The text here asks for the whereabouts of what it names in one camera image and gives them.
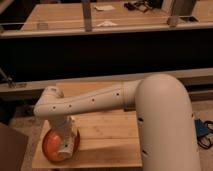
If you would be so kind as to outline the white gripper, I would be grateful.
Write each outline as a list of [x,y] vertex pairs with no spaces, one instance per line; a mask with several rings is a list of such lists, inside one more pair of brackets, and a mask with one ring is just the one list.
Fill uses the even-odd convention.
[[64,159],[71,158],[74,154],[76,132],[73,130],[61,132],[59,137],[61,142],[59,145],[58,154]]

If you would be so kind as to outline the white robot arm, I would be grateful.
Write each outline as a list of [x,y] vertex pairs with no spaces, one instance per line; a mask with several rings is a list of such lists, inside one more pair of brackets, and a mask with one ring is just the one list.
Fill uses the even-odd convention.
[[50,125],[43,151],[56,165],[201,171],[190,97],[171,75],[154,74],[72,97],[50,86],[34,114]]

